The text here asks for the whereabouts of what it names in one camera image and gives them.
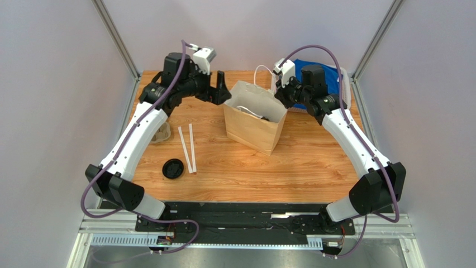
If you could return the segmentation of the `brown paper bag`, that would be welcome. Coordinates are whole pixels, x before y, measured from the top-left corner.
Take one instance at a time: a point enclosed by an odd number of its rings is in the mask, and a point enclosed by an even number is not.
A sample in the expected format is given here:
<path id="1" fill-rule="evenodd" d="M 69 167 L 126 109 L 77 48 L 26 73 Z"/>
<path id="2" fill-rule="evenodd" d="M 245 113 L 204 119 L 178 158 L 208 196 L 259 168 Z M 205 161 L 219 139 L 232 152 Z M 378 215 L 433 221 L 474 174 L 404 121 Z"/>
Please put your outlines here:
<path id="1" fill-rule="evenodd" d="M 231 89 L 232 98 L 223 105 L 225 127 L 228 138 L 270 156 L 280 139 L 288 109 L 275 97 L 270 87 L 257 83 L 258 65 L 254 70 L 253 82 L 239 80 Z"/>

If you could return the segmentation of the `white straw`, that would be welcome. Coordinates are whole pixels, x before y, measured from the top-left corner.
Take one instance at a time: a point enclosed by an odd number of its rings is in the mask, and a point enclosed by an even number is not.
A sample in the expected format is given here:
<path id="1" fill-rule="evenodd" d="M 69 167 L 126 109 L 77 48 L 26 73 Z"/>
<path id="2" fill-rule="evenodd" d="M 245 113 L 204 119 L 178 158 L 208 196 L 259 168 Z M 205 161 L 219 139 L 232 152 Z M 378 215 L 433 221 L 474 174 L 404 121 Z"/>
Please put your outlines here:
<path id="1" fill-rule="evenodd" d="M 188 169 L 188 172 L 190 174 L 193 173 L 193 168 L 192 168 L 192 165 L 191 165 L 191 162 L 190 162 L 190 159 L 189 159 L 189 155 L 188 155 L 188 151 L 187 151 L 187 146 L 185 144 L 185 139 L 184 139 L 184 135 L 183 135 L 183 131 L 182 131 L 182 127 L 179 126 L 178 127 L 178 132 L 179 132 L 179 136 L 180 136 L 180 141 L 182 143 L 182 148 L 183 148 L 183 152 L 184 152 L 184 156 L 185 156 L 185 160 L 186 160 L 186 163 L 187 163 L 187 169 Z"/>
<path id="2" fill-rule="evenodd" d="M 194 148 L 194 135 L 193 135 L 193 125 L 189 124 L 189 136 L 190 136 L 190 146 L 191 146 L 191 157 L 192 157 L 192 173 L 197 172 L 196 167 L 196 154 Z"/>

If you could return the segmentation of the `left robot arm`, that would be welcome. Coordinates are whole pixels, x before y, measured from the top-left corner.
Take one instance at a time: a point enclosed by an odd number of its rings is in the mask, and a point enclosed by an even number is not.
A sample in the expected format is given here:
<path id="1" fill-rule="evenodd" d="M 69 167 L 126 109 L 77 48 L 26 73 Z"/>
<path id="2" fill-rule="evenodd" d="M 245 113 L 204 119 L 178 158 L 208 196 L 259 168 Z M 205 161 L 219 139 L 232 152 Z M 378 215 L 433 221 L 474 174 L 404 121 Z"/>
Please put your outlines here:
<path id="1" fill-rule="evenodd" d="M 209 47 L 199 48 L 191 56 L 181 52 L 166 56 L 163 70 L 142 90 L 132 120 L 114 148 L 99 165 L 87 167 L 88 189 L 120 209 L 153 219 L 161 217 L 165 203 L 132 182 L 135 170 L 157 130 L 184 98 L 215 105 L 231 98 L 222 71 L 217 74 L 216 87 L 211 85 L 210 63 L 215 56 Z"/>

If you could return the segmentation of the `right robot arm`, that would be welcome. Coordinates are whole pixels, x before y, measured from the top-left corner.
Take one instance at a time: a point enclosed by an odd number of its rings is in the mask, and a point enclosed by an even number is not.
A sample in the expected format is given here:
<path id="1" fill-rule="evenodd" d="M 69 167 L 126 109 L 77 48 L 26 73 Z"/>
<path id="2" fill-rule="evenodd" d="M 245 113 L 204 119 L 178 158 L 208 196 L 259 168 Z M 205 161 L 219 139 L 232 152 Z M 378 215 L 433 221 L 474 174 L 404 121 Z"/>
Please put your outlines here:
<path id="1" fill-rule="evenodd" d="M 295 64 L 287 60 L 276 63 L 273 73 L 277 76 L 276 99 L 287 108 L 296 104 L 305 106 L 307 113 L 338 142 L 360 178 L 347 196 L 320 209 L 319 227 L 332 232 L 348 219 L 397 206 L 406 177 L 405 167 L 400 162 L 392 163 L 371 144 L 355 124 L 343 99 L 328 92 L 323 68 L 307 65 L 297 79 Z"/>

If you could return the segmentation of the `blue folded towel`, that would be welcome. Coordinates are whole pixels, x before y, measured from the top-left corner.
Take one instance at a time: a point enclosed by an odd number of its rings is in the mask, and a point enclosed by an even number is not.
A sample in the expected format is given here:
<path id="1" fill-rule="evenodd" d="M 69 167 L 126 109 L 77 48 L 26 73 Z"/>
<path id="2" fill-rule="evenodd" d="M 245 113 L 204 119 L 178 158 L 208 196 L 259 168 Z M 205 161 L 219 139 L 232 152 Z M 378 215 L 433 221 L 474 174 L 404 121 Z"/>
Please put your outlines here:
<path id="1" fill-rule="evenodd" d="M 339 94 L 339 82 L 340 78 L 338 78 L 337 69 L 334 65 L 325 65 L 321 63 L 311 62 L 311 61 L 304 61 L 300 59 L 293 60 L 296 66 L 296 78 L 301 81 L 301 69 L 307 65 L 318 65 L 320 66 L 324 72 L 326 77 L 326 84 L 328 86 L 328 93 L 329 94 Z M 343 101 L 350 107 L 351 102 L 351 94 L 350 94 L 350 82 L 347 71 L 344 68 L 341 68 L 341 77 L 343 83 Z"/>

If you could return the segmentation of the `white plastic basket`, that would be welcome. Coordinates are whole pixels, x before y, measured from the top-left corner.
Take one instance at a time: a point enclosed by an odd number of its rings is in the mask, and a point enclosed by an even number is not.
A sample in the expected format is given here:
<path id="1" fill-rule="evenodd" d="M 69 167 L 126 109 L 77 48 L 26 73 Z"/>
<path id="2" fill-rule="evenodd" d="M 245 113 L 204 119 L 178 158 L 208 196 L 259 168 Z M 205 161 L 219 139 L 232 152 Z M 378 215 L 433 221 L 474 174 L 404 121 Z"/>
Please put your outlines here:
<path id="1" fill-rule="evenodd" d="M 339 81 L 340 79 L 337 77 L 337 69 L 335 65 L 325 65 L 321 63 L 313 63 L 309 61 L 295 61 L 295 66 L 296 66 L 296 77 L 301 79 L 301 72 L 300 70 L 307 65 L 319 65 L 323 68 L 326 74 L 326 83 L 328 85 L 328 93 L 330 94 L 338 94 L 339 93 Z M 340 68 L 341 69 L 341 79 L 343 81 L 343 100 L 344 102 L 348 105 L 349 109 L 351 107 L 351 87 L 350 87 L 350 80 L 348 73 L 345 68 Z M 270 91 L 273 93 L 276 93 L 277 91 L 277 86 L 276 82 L 278 80 L 278 76 L 275 75 L 271 71 L 271 87 Z M 306 108 L 303 105 L 300 104 L 295 104 L 292 108 L 288 109 L 290 112 L 298 112 L 298 113 L 306 113 Z"/>

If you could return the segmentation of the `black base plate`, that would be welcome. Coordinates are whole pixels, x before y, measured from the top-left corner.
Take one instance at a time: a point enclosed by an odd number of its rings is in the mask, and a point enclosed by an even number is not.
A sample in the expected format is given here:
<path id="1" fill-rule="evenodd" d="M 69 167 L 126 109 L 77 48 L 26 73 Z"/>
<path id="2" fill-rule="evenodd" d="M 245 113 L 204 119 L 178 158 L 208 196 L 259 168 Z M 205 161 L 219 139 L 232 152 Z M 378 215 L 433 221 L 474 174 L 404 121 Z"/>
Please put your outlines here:
<path id="1" fill-rule="evenodd" d="M 305 227 L 318 233 L 334 234 L 344 229 L 346 219 L 339 223 L 325 223 L 319 213 L 325 204 L 318 203 L 223 203 L 223 202 L 167 202 L 163 220 L 191 219 L 208 228 L 268 228 L 288 230 Z M 164 231 L 178 223 L 160 224 L 138 219 L 137 231 Z"/>

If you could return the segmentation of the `aluminium frame rail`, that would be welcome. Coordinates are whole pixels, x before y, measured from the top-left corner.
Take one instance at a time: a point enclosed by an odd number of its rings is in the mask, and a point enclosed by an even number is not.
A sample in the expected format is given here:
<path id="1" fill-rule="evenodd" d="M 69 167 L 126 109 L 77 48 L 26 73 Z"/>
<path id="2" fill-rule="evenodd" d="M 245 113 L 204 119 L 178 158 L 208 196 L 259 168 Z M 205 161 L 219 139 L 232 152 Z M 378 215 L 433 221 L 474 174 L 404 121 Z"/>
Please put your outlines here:
<path id="1" fill-rule="evenodd" d="M 179 223 L 164 231 L 137 231 L 137 218 L 129 212 L 118 212 L 110 219 L 85 218 L 79 233 L 93 234 L 92 245 L 96 246 L 167 246 L 178 248 L 189 242 L 190 248 L 238 248 L 277 250 L 321 250 L 328 245 L 337 245 L 341 238 L 347 241 L 360 235 L 368 239 L 411 240 L 416 236 L 408 217 L 397 224 L 386 222 L 378 216 L 367 220 L 358 218 L 346 223 L 344 229 L 334 234 L 318 233 L 317 229 L 305 227 L 288 230 L 281 227 L 268 228 L 208 228 L 203 223 Z"/>

